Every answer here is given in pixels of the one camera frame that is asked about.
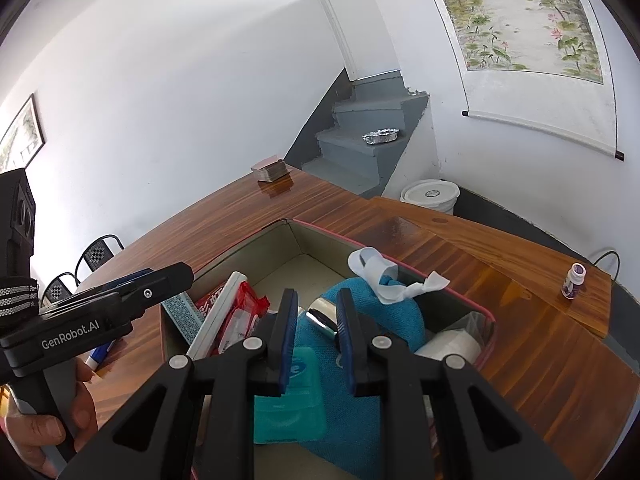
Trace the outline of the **person's left hand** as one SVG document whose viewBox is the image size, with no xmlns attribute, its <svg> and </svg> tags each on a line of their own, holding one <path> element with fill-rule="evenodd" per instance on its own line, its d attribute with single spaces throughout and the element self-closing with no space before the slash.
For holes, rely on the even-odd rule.
<svg viewBox="0 0 640 480">
<path fill-rule="evenodd" d="M 86 387 L 93 371 L 81 359 L 76 359 L 76 396 L 70 408 L 70 416 L 77 428 L 74 447 L 79 452 L 98 431 L 96 407 Z M 6 435 L 21 460 L 46 478 L 55 478 L 55 466 L 44 455 L 44 446 L 57 446 L 65 440 L 62 422 L 50 415 L 22 414 L 15 402 L 10 401 L 8 414 L 4 418 Z"/>
</svg>

